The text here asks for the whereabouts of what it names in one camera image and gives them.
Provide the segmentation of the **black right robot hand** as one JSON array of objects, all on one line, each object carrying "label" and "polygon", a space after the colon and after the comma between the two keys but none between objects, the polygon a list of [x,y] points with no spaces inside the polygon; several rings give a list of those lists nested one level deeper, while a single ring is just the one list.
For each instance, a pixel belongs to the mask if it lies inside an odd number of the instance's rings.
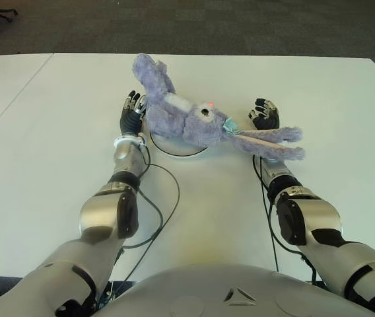
[{"label": "black right robot hand", "polygon": [[279,128],[279,113],[270,100],[257,98],[254,107],[248,114],[249,119],[258,130]]}]

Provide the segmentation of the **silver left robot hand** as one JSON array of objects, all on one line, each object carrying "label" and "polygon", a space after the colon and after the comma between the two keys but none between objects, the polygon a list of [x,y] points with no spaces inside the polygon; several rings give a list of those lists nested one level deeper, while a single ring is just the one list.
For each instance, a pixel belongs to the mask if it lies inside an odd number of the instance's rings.
[{"label": "silver left robot hand", "polygon": [[122,135],[138,135],[141,132],[146,108],[145,96],[132,90],[125,99],[119,120]]}]

